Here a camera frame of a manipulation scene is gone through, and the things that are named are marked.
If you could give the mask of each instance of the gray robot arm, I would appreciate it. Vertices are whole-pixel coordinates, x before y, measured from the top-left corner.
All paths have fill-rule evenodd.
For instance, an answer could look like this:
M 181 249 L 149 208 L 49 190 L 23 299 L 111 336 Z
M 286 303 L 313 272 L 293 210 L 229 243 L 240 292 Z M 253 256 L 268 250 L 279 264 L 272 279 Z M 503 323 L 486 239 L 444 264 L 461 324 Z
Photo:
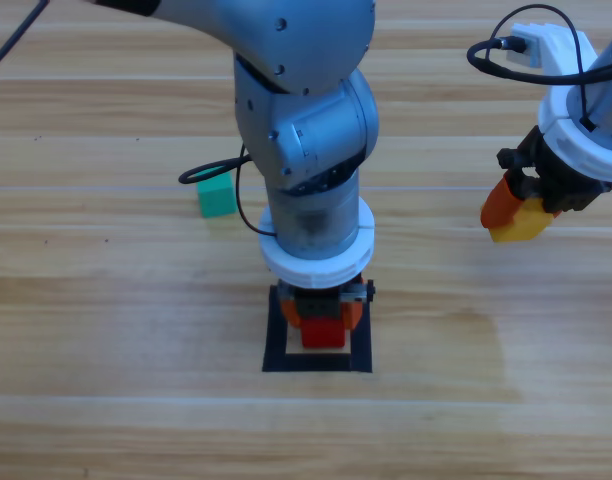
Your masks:
M 99 0 L 192 27 L 228 45 L 277 89 L 334 90 L 373 36 L 374 0 Z
M 195 28 L 234 52 L 235 114 L 264 176 L 277 242 L 323 260 L 359 232 L 358 168 L 379 133 L 357 68 L 375 0 L 97 0 Z

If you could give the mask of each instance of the green block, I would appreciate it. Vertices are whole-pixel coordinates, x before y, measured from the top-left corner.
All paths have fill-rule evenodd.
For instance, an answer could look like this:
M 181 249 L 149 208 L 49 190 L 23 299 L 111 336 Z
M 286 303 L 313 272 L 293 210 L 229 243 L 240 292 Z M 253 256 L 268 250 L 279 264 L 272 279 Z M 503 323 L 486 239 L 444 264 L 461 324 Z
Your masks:
M 205 218 L 231 215 L 237 211 L 233 179 L 228 172 L 199 182 L 197 197 L 199 208 Z

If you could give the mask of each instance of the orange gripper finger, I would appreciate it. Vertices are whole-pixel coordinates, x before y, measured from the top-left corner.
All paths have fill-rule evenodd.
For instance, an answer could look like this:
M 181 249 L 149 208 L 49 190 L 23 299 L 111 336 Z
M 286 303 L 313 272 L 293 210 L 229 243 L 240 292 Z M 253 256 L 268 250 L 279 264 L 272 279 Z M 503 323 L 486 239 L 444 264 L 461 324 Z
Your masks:
M 524 203 L 510 191 L 506 176 L 490 192 L 482 208 L 481 222 L 484 228 L 498 228 L 508 225 Z

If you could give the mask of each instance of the white connector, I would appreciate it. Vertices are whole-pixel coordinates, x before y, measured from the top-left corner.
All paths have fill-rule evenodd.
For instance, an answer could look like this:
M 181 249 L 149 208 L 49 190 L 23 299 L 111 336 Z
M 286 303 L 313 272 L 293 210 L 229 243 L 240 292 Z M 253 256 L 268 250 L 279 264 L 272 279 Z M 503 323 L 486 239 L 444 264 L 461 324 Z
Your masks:
M 508 52 L 508 60 L 518 65 L 543 69 L 544 75 L 574 75 L 579 73 L 575 40 L 568 27 L 559 25 L 516 24 L 512 35 L 526 40 L 524 53 Z M 577 32 L 584 71 L 597 60 L 597 53 L 584 32 Z

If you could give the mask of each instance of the red block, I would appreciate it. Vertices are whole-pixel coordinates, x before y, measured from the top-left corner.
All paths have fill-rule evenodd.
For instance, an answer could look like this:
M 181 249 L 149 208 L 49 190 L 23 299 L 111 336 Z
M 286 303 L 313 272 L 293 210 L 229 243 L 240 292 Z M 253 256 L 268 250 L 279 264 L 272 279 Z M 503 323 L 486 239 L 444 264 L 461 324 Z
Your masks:
M 301 330 L 304 348 L 344 348 L 346 345 L 346 330 L 341 318 L 303 318 Z

